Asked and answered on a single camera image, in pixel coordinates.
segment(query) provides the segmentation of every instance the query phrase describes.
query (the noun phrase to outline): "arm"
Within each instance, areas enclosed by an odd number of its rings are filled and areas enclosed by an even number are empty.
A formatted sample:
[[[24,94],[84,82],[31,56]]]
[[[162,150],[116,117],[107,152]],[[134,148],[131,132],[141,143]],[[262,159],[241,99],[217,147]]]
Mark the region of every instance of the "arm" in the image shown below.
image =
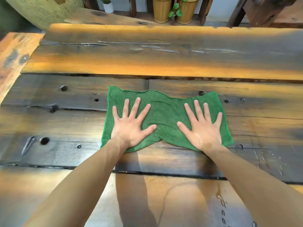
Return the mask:
[[[135,118],[140,98],[137,98],[129,117],[128,103],[129,100],[126,99],[122,118],[119,118],[117,108],[113,107],[115,125],[112,139],[60,182],[24,226],[85,225],[119,158],[127,148],[139,144],[157,128],[156,125],[151,125],[141,130],[141,123],[150,109],[150,104]]]
[[[192,130],[178,122],[180,131],[221,169],[258,225],[302,226],[303,195],[221,145],[222,113],[218,114],[216,122],[212,124],[207,103],[203,105],[203,116],[199,102],[195,100],[198,119],[188,104],[184,106]]]

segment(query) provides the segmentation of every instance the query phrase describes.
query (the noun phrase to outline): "finger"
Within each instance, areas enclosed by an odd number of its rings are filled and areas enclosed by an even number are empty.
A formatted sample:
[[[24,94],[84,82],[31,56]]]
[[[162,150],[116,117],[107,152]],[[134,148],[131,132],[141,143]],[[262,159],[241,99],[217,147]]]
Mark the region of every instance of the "finger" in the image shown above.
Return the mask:
[[[217,116],[217,120],[216,120],[216,122],[214,123],[214,125],[215,125],[218,129],[220,129],[221,122],[222,122],[222,112],[219,112],[219,113],[218,113],[218,116]]]
[[[120,118],[119,115],[118,115],[116,106],[113,106],[113,117],[114,117],[115,122]]]
[[[208,104],[207,103],[203,103],[203,107],[204,107],[204,118],[206,122],[211,122],[211,117],[210,117],[210,113],[209,113],[209,108],[208,108]]]
[[[184,107],[185,107],[186,113],[187,113],[187,115],[188,115],[189,121],[190,121],[190,123],[193,125],[193,124],[197,121],[197,119],[196,119],[196,117],[195,117],[195,114],[194,114],[194,113],[192,112],[192,110],[190,109],[188,103],[185,103],[185,104],[184,104]]]
[[[185,135],[185,137],[187,137],[187,139],[189,138],[191,131],[182,123],[182,122],[177,122],[177,126],[179,128],[179,130]]]
[[[198,121],[205,121],[202,110],[200,108],[199,101],[195,100],[194,105],[195,105],[195,110],[196,110]]]
[[[151,133],[153,133],[156,129],[157,129],[157,125],[154,124],[154,125],[150,125],[148,128],[146,128],[145,130],[143,130],[141,132],[141,134],[142,134],[142,140],[144,138],[146,138],[147,136],[149,136]]]
[[[123,108],[122,118],[127,118],[128,117],[128,104],[129,104],[129,99],[126,99],[124,101],[124,108]]]
[[[146,115],[147,115],[148,111],[150,110],[150,108],[151,108],[151,105],[150,105],[150,104],[147,104],[147,105],[145,106],[145,108],[143,109],[143,111],[141,111],[140,115],[138,115],[137,120],[138,120],[138,122],[139,122],[140,124],[143,122],[143,120],[144,120],[144,118],[146,117]]]
[[[131,113],[129,115],[130,118],[136,118],[136,115],[137,115],[137,112],[138,112],[138,107],[139,107],[139,104],[140,104],[140,98],[138,97],[136,99],[136,101],[134,102],[134,106],[132,107],[131,109]]]

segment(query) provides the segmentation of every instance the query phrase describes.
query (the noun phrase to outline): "speckled stone surface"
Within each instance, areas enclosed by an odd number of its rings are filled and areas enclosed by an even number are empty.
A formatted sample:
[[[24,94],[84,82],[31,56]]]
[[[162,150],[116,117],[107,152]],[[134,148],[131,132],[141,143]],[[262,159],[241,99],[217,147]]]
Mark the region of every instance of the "speckled stone surface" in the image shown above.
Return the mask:
[[[24,18],[35,26],[47,30],[52,23],[62,23],[83,0],[6,0]]]

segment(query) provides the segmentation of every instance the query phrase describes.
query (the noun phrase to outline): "green microfiber towel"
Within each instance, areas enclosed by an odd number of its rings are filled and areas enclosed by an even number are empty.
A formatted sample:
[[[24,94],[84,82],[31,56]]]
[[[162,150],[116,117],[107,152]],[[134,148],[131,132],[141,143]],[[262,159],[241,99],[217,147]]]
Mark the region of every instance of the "green microfiber towel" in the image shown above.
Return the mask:
[[[186,114],[184,103],[188,103],[195,116],[197,116],[194,106],[195,99],[199,101],[203,113],[203,103],[208,103],[212,123],[216,121],[217,114],[219,112],[223,113],[222,124],[220,127],[222,145],[229,146],[233,144],[233,140],[229,133],[226,122],[226,115],[216,92],[209,92],[203,96],[181,99],[169,97],[164,93],[154,90],[131,91],[122,90],[115,86],[110,86],[107,95],[108,107],[103,136],[101,140],[101,147],[104,146],[111,138],[112,129],[114,127],[112,107],[117,107],[118,115],[120,118],[122,118],[125,99],[129,99],[128,114],[130,114],[131,108],[133,107],[137,97],[141,98],[137,116],[141,113],[141,111],[148,103],[151,104],[151,108],[144,121],[142,122],[141,129],[146,129],[153,124],[157,125],[157,129],[152,134],[147,136],[137,146],[127,149],[126,152],[138,151],[160,140],[164,140],[165,142],[176,146],[186,147],[188,149],[198,151],[198,149],[191,145],[185,135],[180,132],[179,128],[177,127],[177,122],[181,121],[185,124],[185,126],[188,127],[188,129],[191,130],[191,124]]]

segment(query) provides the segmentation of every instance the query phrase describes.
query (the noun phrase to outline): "person's right arm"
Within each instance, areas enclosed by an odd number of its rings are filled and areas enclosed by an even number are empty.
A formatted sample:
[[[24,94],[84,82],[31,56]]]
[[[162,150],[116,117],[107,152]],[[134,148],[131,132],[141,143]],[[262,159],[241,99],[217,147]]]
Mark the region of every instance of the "person's right arm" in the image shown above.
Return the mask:
[[[212,124],[207,103],[203,105],[203,116],[199,102],[195,100],[198,119],[188,104],[184,106],[192,130],[177,122],[180,131],[220,168],[257,224],[262,227],[302,226],[303,195],[221,145],[222,113]]]

